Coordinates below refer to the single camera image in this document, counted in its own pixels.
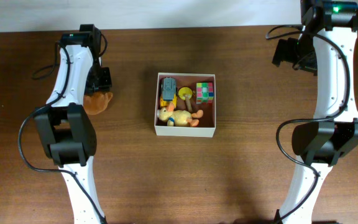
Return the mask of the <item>yellow wooden rattle drum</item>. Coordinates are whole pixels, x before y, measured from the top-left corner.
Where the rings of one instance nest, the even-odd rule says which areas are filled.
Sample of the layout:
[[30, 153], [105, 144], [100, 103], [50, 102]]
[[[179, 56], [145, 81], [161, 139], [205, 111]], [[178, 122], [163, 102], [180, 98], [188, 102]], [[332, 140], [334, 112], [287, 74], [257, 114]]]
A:
[[182, 87], [178, 91], [178, 96], [185, 102], [188, 112], [192, 113], [193, 108], [190, 102], [191, 97], [193, 96], [193, 91], [189, 87]]

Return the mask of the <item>grey yellow toy car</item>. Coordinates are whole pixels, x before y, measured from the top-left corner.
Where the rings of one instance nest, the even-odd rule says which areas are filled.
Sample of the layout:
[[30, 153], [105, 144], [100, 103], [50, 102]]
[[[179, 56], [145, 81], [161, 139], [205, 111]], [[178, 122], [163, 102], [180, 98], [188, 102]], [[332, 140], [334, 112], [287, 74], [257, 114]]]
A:
[[170, 103], [173, 103], [177, 108], [177, 83], [172, 77], [166, 77], [160, 81], [160, 98], [159, 107], [167, 107]]

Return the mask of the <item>yellow plush duck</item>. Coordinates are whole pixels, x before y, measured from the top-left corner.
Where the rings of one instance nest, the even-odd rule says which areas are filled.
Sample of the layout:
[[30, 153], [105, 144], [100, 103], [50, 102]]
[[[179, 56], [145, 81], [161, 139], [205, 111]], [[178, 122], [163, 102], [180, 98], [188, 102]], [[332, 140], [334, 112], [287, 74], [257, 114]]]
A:
[[199, 119], [202, 118], [203, 115], [203, 110], [198, 110], [195, 113], [190, 113], [186, 110], [175, 110], [173, 103], [169, 103], [157, 111], [159, 120], [165, 122], [167, 126], [178, 127], [197, 127], [200, 122]]

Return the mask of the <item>brown plush toy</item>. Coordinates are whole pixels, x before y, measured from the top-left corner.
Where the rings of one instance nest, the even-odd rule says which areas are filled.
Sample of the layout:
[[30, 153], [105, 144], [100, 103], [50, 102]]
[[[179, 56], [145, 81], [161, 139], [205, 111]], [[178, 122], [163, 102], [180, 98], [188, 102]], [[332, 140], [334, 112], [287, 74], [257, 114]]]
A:
[[113, 98], [112, 92], [96, 92], [91, 96], [85, 95], [83, 97], [83, 106], [86, 114], [97, 115], [102, 113], [108, 107], [109, 102]]

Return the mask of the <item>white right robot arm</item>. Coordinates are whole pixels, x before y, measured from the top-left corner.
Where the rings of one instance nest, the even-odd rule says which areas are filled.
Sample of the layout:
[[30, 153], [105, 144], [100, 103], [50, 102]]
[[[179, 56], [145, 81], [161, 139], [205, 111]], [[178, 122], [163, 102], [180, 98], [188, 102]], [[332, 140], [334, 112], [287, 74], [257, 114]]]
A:
[[311, 223], [325, 178], [340, 158], [358, 146], [358, 110], [353, 62], [358, 4], [352, 1], [302, 1], [301, 24], [277, 36], [274, 65], [318, 78], [316, 109], [310, 119], [293, 119], [289, 160], [295, 164], [288, 195], [275, 223]]

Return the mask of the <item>colourful puzzle cube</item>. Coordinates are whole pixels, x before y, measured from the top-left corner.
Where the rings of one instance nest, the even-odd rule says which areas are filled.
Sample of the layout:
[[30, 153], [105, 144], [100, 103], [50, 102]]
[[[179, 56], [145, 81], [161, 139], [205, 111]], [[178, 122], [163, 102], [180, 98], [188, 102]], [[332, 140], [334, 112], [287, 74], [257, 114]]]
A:
[[196, 84], [196, 104], [211, 104], [214, 100], [214, 85], [212, 82]]

